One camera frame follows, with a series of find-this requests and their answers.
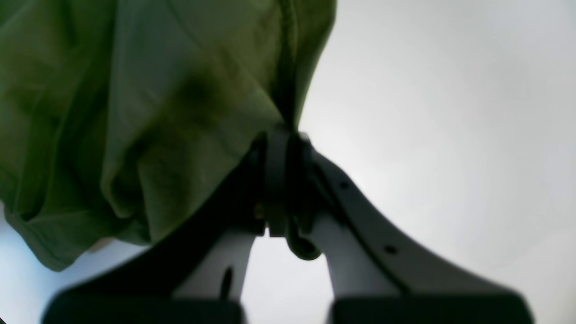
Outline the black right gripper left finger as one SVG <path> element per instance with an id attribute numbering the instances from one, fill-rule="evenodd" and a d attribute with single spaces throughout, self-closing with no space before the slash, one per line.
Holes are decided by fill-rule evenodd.
<path id="1" fill-rule="evenodd" d="M 244 324 L 252 244 L 284 234 L 288 131 L 258 136 L 193 216 L 153 248 L 59 293 L 45 324 Z"/>

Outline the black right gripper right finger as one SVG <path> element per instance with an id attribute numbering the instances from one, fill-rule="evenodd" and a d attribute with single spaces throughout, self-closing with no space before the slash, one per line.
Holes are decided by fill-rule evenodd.
<path id="1" fill-rule="evenodd" d="M 532 324 L 522 295 L 431 252 L 386 219 L 300 133 L 288 142 L 288 244 L 323 253 L 330 324 Z"/>

